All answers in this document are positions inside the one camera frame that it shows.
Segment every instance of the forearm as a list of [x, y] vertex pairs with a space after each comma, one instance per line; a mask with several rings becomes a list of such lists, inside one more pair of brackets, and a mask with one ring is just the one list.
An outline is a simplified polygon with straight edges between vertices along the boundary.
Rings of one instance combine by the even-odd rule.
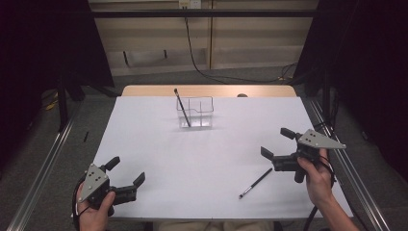
[[358, 230], [334, 197], [319, 204], [318, 208], [329, 224], [330, 230]]

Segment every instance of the pen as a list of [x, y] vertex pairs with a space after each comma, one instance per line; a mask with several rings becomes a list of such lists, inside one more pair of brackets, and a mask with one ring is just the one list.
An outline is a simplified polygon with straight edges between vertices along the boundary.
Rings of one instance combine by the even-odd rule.
[[184, 118], [186, 119], [187, 124], [189, 124], [189, 127], [191, 127], [191, 124], [190, 124], [190, 122], [189, 122], [189, 119], [187, 118], [187, 115], [186, 115], [186, 111], [184, 111], [183, 103], [181, 102], [180, 96], [178, 95], [177, 89], [174, 89], [174, 93], [176, 94], [177, 99], [178, 99], [178, 101], [179, 101], [179, 103], [180, 103], [180, 107], [181, 107], [181, 110], [183, 111]]
[[262, 179], [264, 179], [271, 171], [272, 167], [267, 172], [265, 172], [264, 175], [262, 175], [257, 181], [255, 181], [255, 183], [253, 183], [248, 189], [246, 189], [245, 192], [240, 195], [240, 199], [242, 199], [250, 190], [252, 190], [260, 181], [262, 181]]

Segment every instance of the human hand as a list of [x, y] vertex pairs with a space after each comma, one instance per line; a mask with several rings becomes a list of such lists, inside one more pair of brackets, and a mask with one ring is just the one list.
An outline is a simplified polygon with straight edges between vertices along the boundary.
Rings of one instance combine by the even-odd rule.
[[[80, 197], [84, 183], [81, 184], [77, 192], [77, 201]], [[89, 207], [89, 202], [85, 200], [82, 203], [77, 203], [79, 217], [79, 226], [81, 231], [105, 231], [108, 225], [108, 210], [115, 200], [115, 192], [109, 192], [102, 201], [99, 210]]]
[[[327, 150], [319, 151], [320, 160], [329, 166], [327, 162]], [[297, 162], [306, 171], [306, 184], [309, 198], [317, 207], [332, 202], [334, 198], [331, 190], [331, 173], [322, 164], [314, 166], [305, 158], [297, 158]]]

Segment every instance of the horizontal black bar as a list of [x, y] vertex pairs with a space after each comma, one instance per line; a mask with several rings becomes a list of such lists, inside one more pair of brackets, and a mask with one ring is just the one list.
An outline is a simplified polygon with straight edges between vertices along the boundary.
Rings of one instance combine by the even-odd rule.
[[93, 11], [95, 18], [116, 17], [314, 17], [333, 15], [339, 11], [316, 10], [133, 10], [133, 11]]

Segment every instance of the white paper sheet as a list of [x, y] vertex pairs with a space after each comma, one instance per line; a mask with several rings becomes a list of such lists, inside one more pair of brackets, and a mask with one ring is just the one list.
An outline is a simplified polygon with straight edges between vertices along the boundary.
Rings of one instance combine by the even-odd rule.
[[[120, 157], [108, 172], [116, 187], [145, 172], [137, 201], [115, 206], [116, 218], [307, 218], [313, 204], [294, 172], [271, 172], [239, 200], [273, 167], [261, 146], [275, 155], [295, 152], [281, 127], [313, 128], [300, 98], [216, 97], [213, 126], [191, 129], [179, 127], [176, 97], [118, 97], [94, 163]], [[352, 216], [337, 183], [333, 191]]]

